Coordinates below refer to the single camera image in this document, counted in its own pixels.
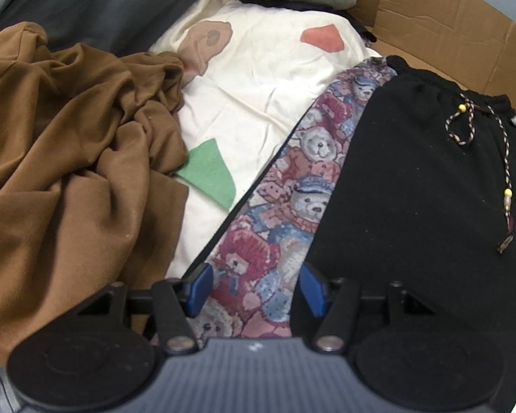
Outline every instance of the gray plastic base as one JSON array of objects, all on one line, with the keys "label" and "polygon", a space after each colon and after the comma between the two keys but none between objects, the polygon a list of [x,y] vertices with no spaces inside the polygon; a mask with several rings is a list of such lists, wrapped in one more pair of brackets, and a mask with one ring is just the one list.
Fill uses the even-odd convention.
[{"label": "gray plastic base", "polygon": [[[411,412],[367,389],[344,358],[312,352],[301,339],[210,339],[197,354],[169,358],[145,392],[109,411]],[[36,413],[36,410],[25,407],[22,413]],[[467,413],[493,411],[482,406]]]}]

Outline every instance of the screw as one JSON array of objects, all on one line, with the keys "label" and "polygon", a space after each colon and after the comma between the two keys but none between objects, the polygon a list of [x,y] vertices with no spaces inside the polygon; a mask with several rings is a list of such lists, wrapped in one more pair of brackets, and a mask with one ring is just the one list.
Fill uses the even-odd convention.
[{"label": "screw", "polygon": [[179,335],[169,339],[166,346],[175,352],[188,351],[195,346],[195,341],[185,335]]},{"label": "screw", "polygon": [[315,344],[321,351],[335,352],[344,347],[344,340],[336,335],[323,335],[318,338]]}]

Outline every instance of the clothing pile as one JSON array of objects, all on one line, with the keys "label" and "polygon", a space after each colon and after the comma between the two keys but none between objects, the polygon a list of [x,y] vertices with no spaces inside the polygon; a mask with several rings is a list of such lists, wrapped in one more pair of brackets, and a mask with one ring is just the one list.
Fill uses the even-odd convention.
[{"label": "clothing pile", "polygon": [[114,281],[206,262],[201,341],[311,338],[304,261],[486,332],[512,409],[516,111],[382,57],[354,4],[0,0],[0,413],[11,350]]}]

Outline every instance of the drawstring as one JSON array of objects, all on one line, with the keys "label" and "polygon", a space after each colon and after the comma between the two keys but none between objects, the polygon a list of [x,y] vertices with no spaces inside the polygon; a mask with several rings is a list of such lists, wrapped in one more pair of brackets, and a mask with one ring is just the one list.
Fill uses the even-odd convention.
[{"label": "drawstring", "polygon": [[[508,142],[508,134],[506,132],[505,126],[502,123],[502,120],[499,116],[495,114],[491,106],[487,106],[487,109],[483,107],[477,106],[473,101],[468,99],[465,95],[461,93],[461,98],[464,100],[464,104],[460,104],[458,110],[455,114],[451,115],[445,121],[445,130],[449,134],[449,138],[453,139],[459,146],[468,146],[472,141],[474,141],[474,137],[476,135],[476,128],[474,126],[474,112],[477,110],[479,112],[483,112],[485,114],[493,115],[497,120],[499,127],[502,131],[502,139],[505,145],[505,154],[502,158],[503,164],[505,166],[505,183],[506,188],[503,194],[503,209],[505,212],[506,219],[506,229],[507,236],[506,238],[497,246],[497,251],[500,254],[503,254],[504,251],[508,248],[512,240],[514,239],[513,231],[514,231],[514,222],[512,219],[512,215],[510,214],[510,207],[512,205],[512,179],[510,178],[510,165],[508,163],[508,157],[510,155],[510,144]],[[466,140],[461,140],[461,138],[454,132],[451,131],[451,123],[459,118],[461,115],[464,115],[468,112],[468,129],[469,135]]]}]

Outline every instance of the teddy bear patterned fabric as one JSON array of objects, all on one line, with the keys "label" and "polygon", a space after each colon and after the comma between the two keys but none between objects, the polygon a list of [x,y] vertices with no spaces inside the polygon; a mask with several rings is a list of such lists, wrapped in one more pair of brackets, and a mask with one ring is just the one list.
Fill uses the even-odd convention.
[{"label": "teddy bear patterned fabric", "polygon": [[190,320],[212,336],[290,336],[289,309],[300,267],[341,173],[355,127],[395,72],[371,57],[338,74],[301,118],[262,179],[224,224],[205,259],[215,269],[211,297]]}]

